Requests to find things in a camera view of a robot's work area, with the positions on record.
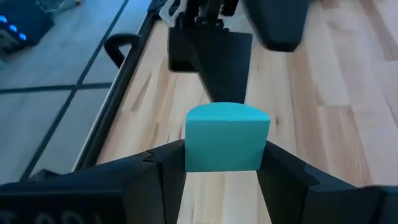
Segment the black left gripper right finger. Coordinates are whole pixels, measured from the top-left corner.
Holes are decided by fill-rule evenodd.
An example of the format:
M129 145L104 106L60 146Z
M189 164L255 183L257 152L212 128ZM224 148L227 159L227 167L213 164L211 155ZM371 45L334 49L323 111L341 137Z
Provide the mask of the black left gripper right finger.
M398 224L398 186L355 187L271 142L257 178L272 224Z

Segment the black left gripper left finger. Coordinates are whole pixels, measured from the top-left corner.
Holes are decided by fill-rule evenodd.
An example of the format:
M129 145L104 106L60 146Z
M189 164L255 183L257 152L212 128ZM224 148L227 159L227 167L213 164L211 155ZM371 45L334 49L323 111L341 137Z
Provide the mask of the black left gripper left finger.
M0 224L177 224L184 141L69 174L0 185Z

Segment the teal half-cylinder block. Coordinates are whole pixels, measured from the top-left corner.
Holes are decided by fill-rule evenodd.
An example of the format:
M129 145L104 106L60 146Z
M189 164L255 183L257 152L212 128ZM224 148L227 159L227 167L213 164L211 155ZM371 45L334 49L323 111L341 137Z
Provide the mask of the teal half-cylinder block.
M185 118L185 171L258 170L271 119L240 103L209 103L192 108Z

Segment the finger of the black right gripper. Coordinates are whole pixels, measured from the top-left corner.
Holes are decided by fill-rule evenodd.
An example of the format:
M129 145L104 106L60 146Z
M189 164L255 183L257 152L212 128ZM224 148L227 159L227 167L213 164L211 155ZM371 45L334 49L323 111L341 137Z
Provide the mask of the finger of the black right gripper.
M301 43L310 0L243 0L264 47L293 52Z
M244 103L252 35L216 29L169 29L169 69L198 73L213 102Z

